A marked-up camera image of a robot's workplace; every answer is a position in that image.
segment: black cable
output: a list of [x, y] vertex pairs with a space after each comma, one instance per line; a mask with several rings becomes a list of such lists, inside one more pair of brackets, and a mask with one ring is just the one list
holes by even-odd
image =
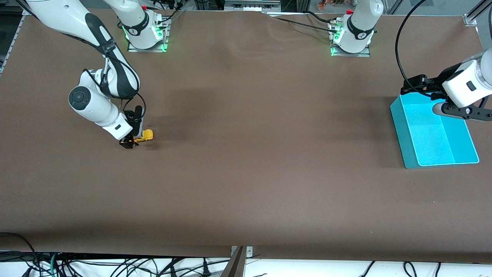
[[[226, 263], [226, 262], [228, 262], [228, 261], [229, 261], [229, 260], [216, 261], [216, 262], [211, 262], [211, 263], [208, 263], [208, 265], [214, 265], [214, 264]], [[192, 272], [192, 271], [195, 271], [195, 270], [197, 270], [197, 269], [200, 269], [200, 268], [202, 268], [202, 267], [204, 267], [204, 266], [202, 265], [202, 266], [199, 266], [199, 267], [196, 267], [196, 268], [190, 269], [190, 270], [188, 270], [187, 272], [185, 272], [185, 273], [183, 273], [183, 274], [179, 275], [178, 277], [183, 277], [183, 276], [185, 276], [186, 274], [188, 274], [188, 273], [190, 273], [190, 272]]]
[[144, 269], [142, 269], [142, 268], [140, 268], [140, 267], [141, 267], [141, 266], [143, 266], [145, 263], [147, 263], [147, 262], [151, 261], [151, 260], [153, 260], [153, 259], [152, 259], [152, 258], [147, 259], [147, 260], [145, 260], [145, 261], [141, 262], [140, 264], [138, 264], [138, 265], [136, 265], [136, 266], [133, 266], [133, 268], [132, 268], [132, 269], [131, 269], [131, 270], [130, 270], [130, 271], [129, 271], [126, 275], [128, 276], [128, 275], [132, 274], [132, 273], [133, 273], [134, 271], [136, 271], [137, 269], [144, 270]]
[[439, 274], [439, 270], [440, 269], [441, 269], [441, 262], [438, 262], [437, 263], [437, 268], [435, 269], [434, 277], [437, 277], [437, 275]]
[[84, 277], [82, 274], [78, 273], [75, 268], [73, 268], [70, 264], [68, 264], [68, 268], [74, 272], [73, 276]]
[[21, 236], [19, 234], [11, 233], [11, 232], [0, 232], [0, 236], [12, 236], [12, 237], [17, 237], [17, 238], [22, 239], [29, 246], [29, 249], [31, 250], [32, 254], [34, 255], [34, 259], [36, 260], [38, 267], [41, 267], [39, 257], [36, 254], [34, 247], [31, 245], [31, 243], [26, 238], [24, 238], [23, 236]]
[[415, 9], [417, 9], [420, 5], [422, 5], [422, 3], [424, 3], [425, 1], [427, 0], [421, 0], [420, 2], [418, 2], [410, 11], [409, 13], [405, 16], [405, 18], [403, 19], [403, 22], [401, 23], [400, 25], [400, 28], [398, 29], [398, 33], [397, 33], [397, 38], [396, 38], [396, 41], [395, 41], [395, 56], [396, 56], [396, 59], [397, 59], [397, 64], [398, 64], [398, 68], [400, 69], [400, 73], [401, 75], [403, 76], [403, 78], [405, 79], [405, 82], [413, 89], [415, 90], [416, 92], [422, 94], [422, 95], [425, 95], [427, 97], [432, 97], [431, 95], [427, 94], [427, 93], [424, 93], [418, 89], [416, 89], [411, 83], [410, 81], [408, 80], [408, 78], [406, 77], [405, 75], [405, 72], [403, 71], [403, 68], [401, 67], [401, 62], [400, 62], [400, 55], [398, 54], [398, 42], [400, 41], [400, 34], [401, 34], [401, 31], [403, 30], [403, 26], [405, 26], [405, 23], [406, 21], [408, 20], [408, 18], [410, 17], [410, 15], [413, 13], [413, 11], [415, 11]]
[[116, 273], [116, 271], [118, 271], [118, 269], [120, 267], [122, 267], [123, 265], [126, 265], [127, 262], [129, 262], [129, 261], [130, 261], [130, 259], [125, 259], [118, 267], [115, 268], [115, 270], [111, 273], [111, 275], [109, 275], [109, 277], [113, 277], [113, 275]]
[[155, 277], [160, 277], [164, 274], [164, 272], [166, 272], [166, 270], [170, 269], [172, 266], [174, 266], [175, 264], [181, 262], [182, 260], [184, 260], [184, 258], [176, 258], [176, 259], [173, 259], [169, 264], [167, 264], [167, 266], [165, 266], [160, 272], [159, 274], [157, 274]]
[[161, 7], [163, 10], [165, 10], [164, 5], [162, 4], [162, 2], [161, 2], [161, 1], [159, 1], [158, 3], [160, 4], [160, 7]]
[[28, 268], [21, 277], [29, 277], [31, 275], [32, 268]]
[[157, 263], [155, 262], [155, 259], [152, 259], [152, 262], [154, 263], [155, 266], [155, 272], [157, 273], [159, 271]]
[[117, 264], [117, 263], [86, 262], [86, 261], [80, 261], [80, 260], [73, 260], [70, 262], [71, 263], [81, 263], [81, 264], [92, 265], [92, 266], [108, 266], [108, 267], [114, 267], [114, 266], [121, 265], [121, 264]]
[[126, 63], [120, 61], [118, 58], [116, 58], [115, 56], [111, 55], [110, 53], [106, 54], [106, 56], [108, 56], [108, 57], [116, 60], [117, 62], [119, 62], [120, 64], [122, 64], [123, 66], [125, 66], [131, 72], [131, 74], [135, 78], [135, 81], [137, 82], [137, 89], [136, 89], [136, 91], [138, 92], [138, 90], [140, 89], [140, 81], [138, 80], [137, 74], [135, 72], [133, 72], [133, 70], [128, 65], [126, 65]]
[[121, 274], [121, 273], [123, 273], [123, 271], [128, 270], [129, 266], [133, 265], [134, 263], [136, 263], [136, 262], [138, 262], [138, 261], [140, 261], [140, 260], [141, 260], [141, 259], [136, 259], [136, 260], [134, 260], [133, 262], [131, 262], [131, 263], [129, 263], [129, 264], [128, 264], [128, 263], [125, 263], [126, 267], [125, 267], [125, 268], [123, 268], [123, 269], [120, 271], [120, 273], [118, 273], [115, 277], [120, 276], [120, 274]]
[[212, 273], [210, 273], [209, 264], [207, 263], [207, 259], [203, 258], [203, 273], [201, 274], [201, 276], [209, 277], [211, 275], [212, 275]]
[[491, 39], [492, 39], [492, 7], [489, 10], [489, 32], [491, 33]]
[[290, 0], [290, 1], [287, 3], [287, 5], [285, 5], [285, 7], [281, 10], [281, 12], [284, 12], [284, 11], [287, 9], [287, 7], [288, 7], [291, 3], [292, 3], [292, 0]]
[[157, 24], [161, 24], [161, 23], [163, 23], [163, 22], [168, 21], [168, 20], [169, 20], [169, 19], [171, 19], [171, 18], [174, 16], [174, 14], [175, 14], [175, 13], [177, 13], [178, 11], [179, 11], [179, 9], [175, 9], [175, 10], [173, 11], [173, 13], [172, 13], [172, 14], [171, 14], [168, 18], [166, 18], [166, 19], [164, 19], [164, 20], [161, 20], [161, 21], [157, 21]]
[[308, 14], [314, 16], [317, 20], [319, 20], [321, 22], [324, 22], [324, 23], [329, 23], [330, 21], [332, 21], [334, 19], [337, 19], [336, 17], [333, 18], [333, 19], [328, 19], [328, 20], [327, 19], [323, 19], [323, 18], [319, 17], [317, 14], [315, 14], [314, 12], [309, 11], [309, 10], [303, 11], [303, 13], [308, 13]]
[[[144, 98], [140, 95], [140, 93], [137, 92], [137, 95], [140, 97], [140, 99], [142, 99], [142, 103], [144, 104], [144, 111], [142, 112], [142, 115], [136, 119], [133, 119], [133, 120], [129, 120], [130, 122], [136, 122], [136, 121], [139, 121], [140, 119], [144, 118], [144, 115], [145, 115], [145, 112], [147, 111], [147, 103], [145, 102]], [[123, 111], [124, 109], [126, 109], [126, 106], [128, 105], [128, 103], [130, 103], [131, 101], [133, 100], [130, 99], [128, 100], [124, 105], [123, 105]]]
[[[406, 265], [410, 265], [412, 270], [413, 270], [413, 276], [410, 275], [410, 273], [406, 270]], [[404, 262], [403, 263], [403, 270], [405, 270], [405, 273], [408, 275], [408, 277], [417, 277], [417, 272], [415, 271], [415, 268], [413, 267], [413, 264], [411, 262]]]
[[304, 24], [304, 23], [300, 23], [300, 22], [296, 22], [296, 21], [292, 21], [292, 20], [288, 20], [288, 19], [283, 19], [283, 18], [279, 18], [279, 17], [275, 17], [275, 18], [277, 18], [278, 20], [282, 20], [282, 21], [286, 21], [286, 22], [290, 22], [290, 23], [294, 23], [294, 24], [299, 24], [302, 26], [306, 26], [306, 27], [310, 27], [310, 28], [314, 28], [314, 29], [319, 29], [319, 30], [323, 30], [323, 31], [331, 32], [331, 33], [337, 32], [335, 30], [329, 30], [329, 29], [325, 29], [325, 28], [321, 28], [321, 27], [316, 27], [313, 25], [308, 25], [308, 24]]
[[94, 84], [96, 84], [96, 85], [98, 86], [98, 88], [99, 88], [99, 89], [101, 88], [101, 84], [99, 84], [99, 83], [95, 80], [94, 76], [91, 74], [91, 72], [89, 71], [89, 69], [83, 69], [82, 71], [83, 71], [83, 72], [87, 72], [87, 74], [89, 74], [89, 76], [90, 76], [90, 77], [91, 77], [91, 79], [93, 80]]
[[39, 20], [39, 18], [29, 8], [27, 8], [26, 5], [24, 5], [24, 3], [22, 3], [22, 1], [20, 1], [20, 0], [15, 0], [15, 1], [19, 4], [19, 6], [22, 7], [22, 9], [24, 9], [26, 12], [30, 13], [37, 20]]
[[375, 263], [376, 261], [372, 261], [369, 266], [366, 268], [366, 271], [364, 271], [364, 274], [361, 275], [361, 277], [366, 277], [369, 273], [369, 270], [370, 268], [372, 267], [372, 265]]

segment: floor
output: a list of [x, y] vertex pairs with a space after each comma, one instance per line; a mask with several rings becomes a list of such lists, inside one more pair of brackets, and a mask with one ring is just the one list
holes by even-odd
[[[207, 258], [208, 262], [223, 261], [228, 258]], [[146, 263], [143, 268], [153, 272], [156, 268], [162, 269], [170, 259], [156, 259], [156, 265]], [[96, 260], [92, 262], [105, 262], [120, 264], [123, 260]], [[176, 271], [181, 277], [182, 268], [195, 268], [202, 265], [202, 258], [187, 258], [176, 264]], [[357, 277], [362, 274], [370, 264], [370, 261], [326, 261], [326, 260], [273, 260], [273, 259], [248, 259], [245, 267], [244, 277], [285, 277], [285, 276], [324, 276], [324, 277]], [[219, 277], [225, 268], [225, 263], [218, 263], [209, 266], [212, 273], [211, 277]], [[492, 276], [492, 265], [485, 264], [456, 264], [443, 263], [438, 274], [436, 274], [436, 263], [413, 263], [418, 276], [431, 277], [488, 277]], [[74, 263], [77, 272], [83, 276], [107, 277], [112, 275], [116, 266], [91, 266], [82, 263]], [[0, 263], [0, 277], [17, 277], [21, 276], [27, 269], [23, 262], [4, 262]], [[190, 272], [183, 274], [186, 277], [200, 277], [202, 269], [197, 273]], [[148, 277], [149, 273], [144, 271], [134, 271], [132, 277]], [[406, 276], [403, 270], [403, 262], [376, 262], [369, 270], [368, 277], [402, 277]]]

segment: black power cord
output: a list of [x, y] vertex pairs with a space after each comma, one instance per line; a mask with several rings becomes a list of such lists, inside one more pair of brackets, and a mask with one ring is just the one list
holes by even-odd
[[207, 259], [203, 258], [203, 273], [202, 273], [202, 276], [203, 277], [209, 277], [211, 275], [212, 275], [212, 273], [210, 273], [209, 265], [207, 264]]
[[370, 268], [372, 267], [372, 265], [375, 263], [376, 261], [372, 261], [369, 266], [366, 268], [366, 271], [364, 271], [364, 274], [362, 274], [360, 277], [366, 277], [369, 273], [369, 270]]
[[[227, 263], [228, 261], [229, 261], [229, 260], [222, 260], [222, 261], [210, 262], [210, 263], [208, 263], [208, 265], [214, 265], [214, 264], [220, 264], [220, 263]], [[188, 273], [190, 273], [190, 272], [193, 272], [193, 271], [195, 271], [195, 270], [197, 270], [197, 269], [200, 269], [200, 268], [202, 268], [202, 267], [204, 267], [204, 266], [199, 266], [199, 267], [195, 267], [195, 268], [193, 268], [193, 269], [190, 269], [190, 270], [186, 271], [185, 273], [183, 273], [183, 274], [179, 275], [179, 277], [183, 277], [183, 276], [185, 276], [186, 274], [188, 274]]]
[[489, 10], [489, 32], [491, 33], [491, 39], [492, 39], [492, 7]]
[[411, 83], [410, 81], [408, 80], [408, 78], [406, 77], [405, 75], [405, 71], [403, 71], [403, 68], [401, 67], [401, 62], [400, 62], [400, 55], [398, 54], [398, 43], [400, 41], [400, 34], [401, 34], [401, 31], [403, 30], [403, 27], [405, 26], [405, 23], [406, 21], [408, 20], [408, 18], [410, 17], [410, 15], [420, 6], [422, 5], [425, 1], [427, 0], [421, 0], [420, 2], [418, 2], [409, 12], [408, 14], [405, 16], [405, 18], [403, 19], [403, 22], [401, 23], [400, 25], [400, 28], [398, 29], [398, 33], [397, 33], [397, 38], [396, 38], [396, 41], [395, 41], [395, 56], [396, 56], [396, 59], [397, 59], [397, 64], [398, 64], [398, 68], [400, 69], [400, 73], [401, 75], [403, 76], [403, 78], [405, 79], [405, 82], [413, 89], [415, 90], [416, 92], [422, 94], [422, 95], [425, 95], [427, 97], [432, 97], [431, 95], [427, 94], [427, 93], [424, 93], [418, 89], [416, 89]]
[[296, 22], [296, 21], [292, 21], [292, 20], [288, 20], [288, 19], [283, 19], [283, 18], [279, 18], [279, 17], [275, 17], [275, 18], [277, 18], [278, 20], [282, 20], [282, 21], [286, 21], [286, 22], [290, 22], [290, 23], [294, 23], [294, 24], [306, 26], [306, 27], [313, 28], [313, 29], [323, 30], [323, 31], [331, 32], [331, 33], [336, 33], [337, 32], [335, 30], [329, 30], [329, 29], [326, 29], [326, 28], [321, 28], [321, 27], [317, 27], [317, 26], [313, 26], [313, 25], [309, 25], [309, 24], [304, 24], [304, 23], [301, 23], [301, 22]]
[[[140, 99], [142, 99], [142, 103], [144, 104], [144, 111], [142, 112], [142, 115], [141, 115], [140, 117], [137, 117], [137, 118], [135, 118], [135, 119], [133, 119], [133, 120], [129, 120], [130, 122], [136, 122], [136, 121], [139, 121], [140, 119], [144, 118], [145, 111], [147, 110], [147, 103], [145, 103], [144, 98], [143, 98], [143, 97], [140, 95], [140, 93], [138, 93], [138, 92], [137, 92], [137, 95], [138, 95], [138, 97], [140, 97]], [[128, 103], [130, 103], [130, 101], [132, 101], [132, 100], [133, 100], [133, 98], [132, 98], [132, 99], [130, 99], [130, 100], [128, 100], [128, 101], [124, 104], [124, 106], [123, 106], [123, 110], [126, 108], [126, 105], [128, 105]]]
[[174, 266], [171, 267], [169, 273], [171, 273], [171, 277], [178, 277], [178, 275], [176, 275], [176, 269], [174, 269]]
[[17, 238], [20, 238], [21, 240], [23, 240], [29, 246], [29, 249], [31, 250], [32, 254], [34, 255], [34, 259], [37, 263], [37, 266], [39, 268], [41, 268], [39, 256], [36, 254], [36, 250], [34, 250], [34, 247], [31, 245], [31, 243], [26, 238], [24, 238], [23, 236], [21, 236], [19, 234], [11, 233], [11, 232], [0, 232], [0, 236], [17, 237]]
[[175, 15], [175, 14], [176, 14], [179, 10], [180, 10], [180, 9], [175, 9], [175, 10], [173, 11], [173, 13], [172, 13], [172, 14], [171, 14], [168, 18], [166, 18], [166, 19], [164, 19], [164, 20], [161, 20], [161, 21], [157, 21], [157, 24], [161, 24], [161, 23], [164, 23], [164, 22], [168, 21], [168, 20], [169, 20], [169, 19], [171, 19], [171, 18], [172, 18], [172, 17], [173, 17], [173, 16], [174, 16], [174, 15]]
[[37, 20], [39, 20], [39, 18], [26, 6], [24, 5], [24, 3], [22, 3], [21, 0], [15, 0], [19, 6], [22, 7], [22, 9], [24, 9], [26, 12], [30, 13], [32, 16], [34, 16]]
[[[412, 270], [413, 270], [413, 276], [410, 275], [410, 273], [408, 272], [408, 270], [406, 270], [406, 265], [410, 265], [410, 267], [412, 268]], [[403, 270], [405, 270], [405, 273], [408, 275], [408, 277], [417, 277], [417, 272], [415, 271], [415, 267], [413, 266], [413, 264], [411, 262], [404, 262], [403, 263]]]
[[332, 19], [328, 19], [328, 20], [327, 19], [323, 19], [323, 18], [319, 17], [317, 14], [315, 14], [314, 12], [309, 11], [309, 10], [305, 10], [305, 11], [303, 11], [303, 13], [308, 13], [308, 14], [314, 16], [317, 20], [319, 20], [321, 22], [324, 22], [324, 23], [329, 23], [330, 21], [332, 21], [334, 19], [337, 19], [336, 17], [335, 18], [332, 18]]
[[174, 266], [175, 264], [181, 262], [182, 260], [184, 260], [184, 258], [176, 258], [176, 259], [173, 259], [167, 266], [165, 266], [155, 277], [160, 277], [164, 274], [164, 272], [166, 272], [166, 270], [170, 269], [172, 266]]
[[[412, 271], [413, 271], [413, 276], [410, 275], [410, 272], [406, 269], [407, 265], [410, 265]], [[434, 277], [437, 277], [439, 274], [439, 270], [441, 269], [441, 262], [437, 263], [437, 268], [435, 269]], [[404, 262], [403, 263], [403, 270], [405, 270], [405, 273], [408, 275], [408, 277], [417, 277], [417, 272], [415, 271], [415, 267], [411, 262]]]

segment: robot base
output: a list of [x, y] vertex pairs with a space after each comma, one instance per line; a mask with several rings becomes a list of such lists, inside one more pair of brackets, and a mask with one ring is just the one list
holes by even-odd
[[336, 20], [332, 20], [328, 23], [329, 30], [335, 30], [337, 33], [330, 33], [331, 55], [332, 56], [344, 56], [344, 57], [370, 57], [369, 45], [359, 53], [348, 53], [343, 51], [340, 46], [335, 44], [333, 40], [340, 35], [342, 28], [342, 18], [338, 17]]
[[160, 26], [162, 30], [158, 30], [156, 32], [157, 35], [162, 35], [164, 38], [151, 48], [148, 49], [136, 48], [135, 46], [133, 46], [133, 44], [131, 44], [128, 37], [126, 37], [126, 40], [128, 41], [128, 52], [151, 52], [151, 53], [167, 52], [167, 44], [169, 43], [169, 31], [171, 29], [171, 21], [172, 19], [167, 19], [167, 21], [161, 23]]

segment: metal bracket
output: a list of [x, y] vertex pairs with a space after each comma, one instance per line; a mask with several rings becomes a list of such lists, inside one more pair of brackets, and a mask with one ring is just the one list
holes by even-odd
[[343, 49], [340, 48], [336, 43], [334, 43], [334, 40], [338, 38], [337, 36], [340, 35], [340, 33], [343, 31], [342, 29], [342, 21], [338, 20], [332, 20], [330, 23], [328, 23], [328, 29], [329, 30], [335, 30], [337, 31], [336, 33], [330, 32], [330, 44], [331, 44], [331, 55], [332, 56], [343, 56], [343, 57], [370, 57], [370, 52], [369, 52], [369, 45], [367, 45], [364, 50], [362, 50], [359, 53], [348, 53], [345, 52]]
[[[167, 19], [169, 18], [169, 16], [163, 16], [162, 18]], [[133, 44], [131, 44], [128, 37], [126, 37], [126, 40], [128, 41], [128, 52], [147, 52], [147, 53], [167, 52], [167, 45], [169, 44], [169, 33], [171, 31], [171, 21], [172, 19], [169, 18], [164, 23], [161, 24], [160, 27], [163, 29], [156, 31], [156, 34], [158, 36], [163, 36], [163, 39], [149, 49], [139, 49], [133, 46]]]
[[467, 26], [476, 26], [477, 17], [492, 6], [492, 0], [480, 0], [476, 6], [463, 16], [463, 21]]
[[281, 12], [280, 0], [225, 0], [225, 11]]
[[21, 21], [19, 22], [19, 26], [17, 27], [17, 30], [15, 30], [14, 38], [12, 39], [12, 42], [8, 48], [8, 51], [7, 51], [7, 54], [5, 55], [5, 59], [4, 59], [3, 63], [0, 65], [0, 76], [3, 72], [3, 69], [5, 68], [5, 65], [7, 64], [7, 60], [8, 60], [8, 57], [10, 56], [10, 52], [12, 52], [12, 48], [14, 47], [15, 40], [17, 39], [17, 36], [19, 35], [19, 32], [21, 31], [22, 24], [24, 23], [24, 20], [26, 19], [26, 15], [24, 15], [24, 13], [26, 13], [27, 15], [31, 15], [30, 13], [23, 11], [23, 13], [22, 13], [23, 16], [21, 18]]
[[464, 14], [463, 15], [463, 21], [464, 21], [464, 25], [467, 26], [467, 27], [477, 26], [477, 21], [476, 20], [473, 20], [471, 22], [468, 21], [467, 14]]
[[253, 254], [252, 246], [233, 246], [235, 247], [232, 257], [227, 262], [220, 277], [243, 277], [245, 274], [246, 255]]
[[[245, 246], [246, 247], [246, 258], [251, 258], [253, 256], [253, 247], [252, 246]], [[231, 247], [231, 257], [234, 255], [234, 251], [236, 251], [238, 247], [233, 246]]]

